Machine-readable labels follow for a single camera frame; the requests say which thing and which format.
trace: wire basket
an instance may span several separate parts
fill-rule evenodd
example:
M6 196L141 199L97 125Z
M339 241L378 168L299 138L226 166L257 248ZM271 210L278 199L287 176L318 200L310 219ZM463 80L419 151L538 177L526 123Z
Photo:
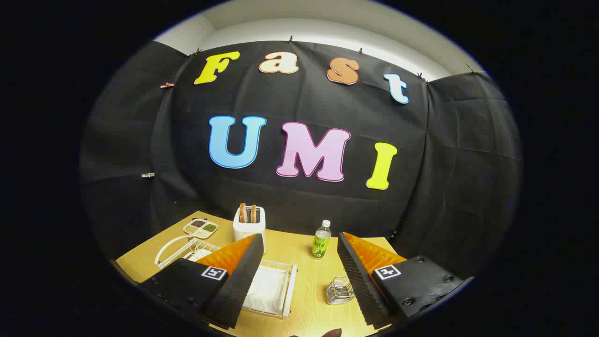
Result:
M189 241L175 253L160 261L162 253L177 240L187 238ZM192 234L176 237L160 249L154 264L163 269L178 258L197 261L200 258L219 250L220 247L199 240ZM254 275L252 284L246 294L242 308L268 316L285 319L291 313L291 299L294 293L296 264L279 263L261 260Z
M337 276L326 288L326 302L330 305L351 301L356 295L347 276Z

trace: pink letter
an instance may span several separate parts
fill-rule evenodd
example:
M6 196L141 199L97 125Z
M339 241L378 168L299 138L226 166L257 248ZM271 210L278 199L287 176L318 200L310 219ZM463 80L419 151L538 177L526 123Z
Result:
M295 177L300 171L295 167L295 158L304 169L304 175L310 177L316 166L324 160L322 169L316 173L320 180L339 182L343 180L341 165L345 143L350 139L349 132L342 129L330 129L322 137L318 146L304 123L288 122L281 127L287 134L283 164L276 170L279 176Z

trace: hand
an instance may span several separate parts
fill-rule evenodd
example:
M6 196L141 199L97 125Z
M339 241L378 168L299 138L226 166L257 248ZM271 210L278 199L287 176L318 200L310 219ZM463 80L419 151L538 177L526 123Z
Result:
M335 329L335 330L331 330L331 331L325 333L324 335L322 335L322 337L341 337L341 328Z

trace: dish rack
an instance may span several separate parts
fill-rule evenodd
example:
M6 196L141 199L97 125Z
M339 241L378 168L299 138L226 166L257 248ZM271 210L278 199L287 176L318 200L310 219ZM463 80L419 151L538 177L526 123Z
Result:
M185 245L164 261L159 260L167 247L173 242L185 238L189 240ZM163 269L178 258L197 261L219 249L220 247L211 245L193 235L179 236L167 242L160 249L154 259L154 264ZM297 269L296 264L261 260L242 308L267 316L287 318L291 313L289 308L294 293Z

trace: letter u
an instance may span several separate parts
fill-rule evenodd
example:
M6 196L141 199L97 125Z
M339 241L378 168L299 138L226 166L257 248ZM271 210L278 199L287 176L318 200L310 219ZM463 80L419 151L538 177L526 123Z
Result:
M229 139L229 128L235 124L235 118L231 116L215 116L208 123L211 126L208 150L210 158L217 165L229 169L241 169L256 159L260 128L266 125L265 118L248 116L241 120L241 123L246 126L246 142L243 152L238 155L230 154L226 149Z

